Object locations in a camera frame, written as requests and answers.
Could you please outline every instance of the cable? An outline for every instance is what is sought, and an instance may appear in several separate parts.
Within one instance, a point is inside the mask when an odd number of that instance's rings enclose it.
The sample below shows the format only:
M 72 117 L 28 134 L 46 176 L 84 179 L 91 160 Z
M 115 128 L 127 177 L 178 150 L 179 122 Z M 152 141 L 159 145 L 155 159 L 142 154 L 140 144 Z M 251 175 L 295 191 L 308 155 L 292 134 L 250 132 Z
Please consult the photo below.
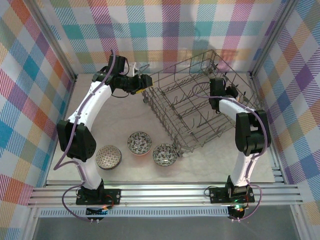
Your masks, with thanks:
M 78 120 L 79 118 L 81 117 L 81 112 L 82 110 L 84 109 L 85 105 L 87 104 L 87 102 L 90 100 L 90 98 L 95 95 L 95 93 L 105 84 L 105 82 L 107 81 L 107 79 L 109 78 L 110 74 L 111 74 L 111 71 L 112 69 L 114 68 L 115 66 L 115 62 L 116 62 L 116 53 L 113 49 L 111 49 L 111 52 L 112 52 L 112 55 L 113 55 L 113 58 L 112 58 L 112 63 L 111 63 L 111 66 L 110 66 L 110 69 L 108 71 L 108 73 L 106 74 L 105 78 L 103 79 L 103 81 L 91 92 L 91 94 L 89 94 L 89 96 L 84 99 L 84 101 L 82 102 L 82 104 L 80 105 L 79 109 L 78 109 L 78 112 L 77 112 L 77 116 L 75 117 L 74 119 L 74 123 L 73 123 L 73 126 L 72 126 L 72 130 L 71 130 L 71 134 L 70 134 L 70 139 L 69 139 L 69 142 L 65 148 L 65 151 L 64 153 L 62 154 L 61 158 L 59 159 L 59 161 L 56 163 L 56 165 L 54 166 L 53 170 L 58 170 L 59 168 L 67 165 L 67 164 L 76 164 L 79 172 L 80 172 L 80 175 L 81 175 L 81 178 L 82 178 L 82 183 L 79 184 L 79 185 L 76 185 L 76 186 L 72 186 L 70 187 L 69 189 L 67 189 L 63 195 L 62 195 L 62 204 L 64 206 L 64 208 L 70 213 L 72 214 L 73 216 L 75 216 L 76 218 L 80 219 L 80 220 L 84 220 L 86 222 L 91 222 L 89 219 L 87 218 L 84 218 L 84 217 L 80 217 L 78 216 L 77 214 L 73 213 L 65 204 L 65 195 L 67 194 L 67 192 L 69 192 L 71 189 L 75 189 L 75 188 L 81 188 L 85 182 L 86 182 L 86 175 L 84 174 L 84 171 L 83 169 L 81 168 L 80 164 L 77 162 L 77 161 L 67 161 L 63 164 L 61 164 L 61 162 L 64 160 L 64 158 L 66 157 L 70 147 L 71 147 L 71 144 L 72 144 L 72 141 L 74 139 L 74 136 L 75 136 L 75 132 L 76 132 L 76 127 L 77 127 L 77 123 L 78 123 Z
M 261 129 L 262 129 L 262 132 L 263 132 L 263 138 L 264 138 L 264 146 L 262 148 L 262 151 L 259 153 L 259 154 L 256 154 L 256 155 L 253 155 L 252 158 L 251 158 L 251 161 L 245 171 L 245 180 L 247 182 L 247 184 L 251 187 L 251 188 L 257 188 L 259 189 L 259 192 L 260 192 L 260 198 L 259 198 L 259 201 L 257 203 L 257 205 L 255 206 L 255 208 L 253 209 L 253 211 L 248 215 L 248 216 L 245 216 L 241 219 L 237 219 L 235 218 L 238 222 L 240 222 L 240 220 L 245 220 L 247 218 L 249 218 L 250 216 L 252 216 L 258 209 L 258 207 L 260 206 L 261 204 L 261 201 L 262 201 L 262 197 L 263 197 L 263 193 L 262 193 L 262 189 L 261 187 L 259 187 L 258 185 L 254 185 L 254 184 L 251 184 L 249 182 L 249 172 L 250 172 L 250 168 L 253 164 L 253 160 L 255 160 L 256 158 L 262 156 L 266 151 L 267 151 L 267 148 L 268 148 L 268 136 L 267 136 L 267 130 L 266 130 L 266 127 L 264 126 L 264 123 L 262 122 L 261 118 L 258 116 L 258 114 L 256 114 L 253 110 L 251 110 L 249 107 L 243 105 L 242 103 L 238 102 L 237 100 L 235 100 L 234 98 L 228 98 L 228 97 L 224 97 L 224 96 L 202 96 L 200 94 L 197 94 L 195 92 L 195 88 L 197 86 L 199 86 L 200 84 L 209 84 L 209 82 L 200 82 L 200 83 L 197 83 L 196 85 L 194 85 L 192 87 L 192 93 L 194 96 L 198 97 L 198 98 L 204 98 L 204 99 L 223 99 L 223 100 L 227 100 L 227 101 L 230 101 L 236 105 L 238 105 L 239 107 L 243 108 L 244 110 L 248 111 L 249 113 L 251 113 L 259 122 L 260 126 L 261 126 Z
M 107 195 L 106 197 L 111 198 L 111 207 L 114 207 L 115 203 L 114 203 L 114 199 L 112 198 L 112 196 Z
M 118 98 L 118 99 L 125 99 L 126 97 L 128 97 L 130 95 L 130 92 L 125 95 L 125 96 L 115 96 L 114 94 L 111 94 L 112 97 Z
M 128 58 L 126 58 L 125 61 L 126 61 L 126 64 L 128 65 L 128 71 L 126 72 L 126 74 L 122 74 L 122 73 L 121 73 L 120 75 L 125 75 L 125 76 L 127 76 L 128 73 L 130 72 L 130 65 L 129 65 L 129 62 L 128 62 Z
M 204 191 L 203 191 L 203 194 L 206 196 L 206 197 L 209 197 L 209 195 L 206 194 L 206 191 L 209 189 L 209 188 L 217 188 L 217 186 L 208 186 Z

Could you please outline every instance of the metal wire rack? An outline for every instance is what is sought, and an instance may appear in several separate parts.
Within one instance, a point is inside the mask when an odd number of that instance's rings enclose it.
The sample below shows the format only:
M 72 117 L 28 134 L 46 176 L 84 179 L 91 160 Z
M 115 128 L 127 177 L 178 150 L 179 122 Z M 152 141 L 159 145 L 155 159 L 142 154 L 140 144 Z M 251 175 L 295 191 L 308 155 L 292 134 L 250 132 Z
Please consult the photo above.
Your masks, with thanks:
M 154 81 L 153 87 L 142 93 L 143 101 L 149 104 L 180 154 L 203 147 L 235 126 L 228 116 L 212 110 L 208 99 L 193 94 L 192 87 L 195 84 L 207 82 L 200 84 L 195 92 L 209 96 L 210 79 L 222 77 L 227 86 L 237 88 L 239 102 L 254 109 L 262 107 L 255 89 L 214 50 L 193 56 L 150 76 Z

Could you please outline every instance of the checkered backdrop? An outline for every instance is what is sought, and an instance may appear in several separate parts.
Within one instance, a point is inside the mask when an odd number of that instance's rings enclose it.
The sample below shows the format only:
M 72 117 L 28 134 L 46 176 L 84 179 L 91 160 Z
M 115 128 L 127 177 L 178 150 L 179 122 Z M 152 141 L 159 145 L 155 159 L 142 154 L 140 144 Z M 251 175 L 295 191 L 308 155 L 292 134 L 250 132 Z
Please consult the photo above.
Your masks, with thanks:
M 257 85 L 290 184 L 320 236 L 320 0 L 300 0 Z
M 215 49 L 246 72 L 286 0 L 37 0 L 77 73 L 94 73 L 110 49 L 160 71 Z
M 22 0 L 0 1 L 0 240 L 44 181 L 72 82 Z
M 268 43 L 270 34 L 274 31 L 275 27 L 277 26 L 277 21 L 282 13 L 282 11 L 284 10 L 284 8 L 286 7 L 286 4 L 289 0 L 281 0 L 280 5 L 277 7 L 277 10 L 272 18 L 272 21 L 270 22 L 270 25 L 268 26 L 267 30 L 264 33 L 264 36 L 260 42 L 260 45 L 257 49 L 257 51 L 254 54 L 253 60 L 251 62 L 249 71 L 251 72 L 253 70 L 253 68 L 255 67 L 257 61 L 259 60 L 259 58 L 261 57 L 262 51 L 265 48 L 265 46 Z

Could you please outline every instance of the rack tine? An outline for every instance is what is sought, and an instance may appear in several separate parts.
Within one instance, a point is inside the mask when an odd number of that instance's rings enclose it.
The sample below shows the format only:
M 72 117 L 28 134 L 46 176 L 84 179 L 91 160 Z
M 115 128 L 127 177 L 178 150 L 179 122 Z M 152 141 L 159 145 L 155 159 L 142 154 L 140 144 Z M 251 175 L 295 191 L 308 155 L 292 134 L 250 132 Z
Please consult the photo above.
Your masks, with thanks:
M 186 95 L 185 93 L 183 93 L 183 95 L 182 95 L 182 97 L 181 97 L 180 101 L 179 101 L 179 102 L 177 101 L 177 103 L 181 103 L 181 102 L 183 102 L 183 101 L 185 100 L 185 97 L 187 97 L 187 95 Z
M 168 87 L 164 90 L 164 92 L 169 92 L 169 89 L 170 89 L 170 86 L 168 86 Z
M 196 126 L 197 128 L 199 128 L 201 126 L 202 118 L 203 118 L 202 115 L 200 115 L 200 122 L 199 122 L 198 126 Z
M 178 96 L 175 96 L 172 105 L 176 105 L 177 102 L 178 102 Z
M 193 118 L 193 125 L 191 127 L 191 129 L 193 129 L 195 127 L 195 118 Z
M 191 98 L 193 95 L 194 95 L 194 93 L 192 92 L 192 90 L 190 90 L 187 97 Z

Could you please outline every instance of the bowl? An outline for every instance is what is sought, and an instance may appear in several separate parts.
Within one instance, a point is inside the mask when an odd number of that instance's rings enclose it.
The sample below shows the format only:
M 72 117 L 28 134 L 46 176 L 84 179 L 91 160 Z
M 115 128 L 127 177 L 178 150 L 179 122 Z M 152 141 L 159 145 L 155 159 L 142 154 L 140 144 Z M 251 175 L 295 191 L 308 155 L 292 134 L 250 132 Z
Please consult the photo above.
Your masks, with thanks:
M 112 170 L 119 166 L 122 153 L 112 145 L 104 146 L 98 150 L 95 156 L 96 164 L 103 170 Z
M 167 167 L 175 163 L 178 154 L 171 144 L 163 143 L 155 147 L 152 157 L 156 164 Z
M 147 154 L 152 146 L 151 138 L 143 131 L 137 131 L 128 138 L 128 148 L 134 155 Z

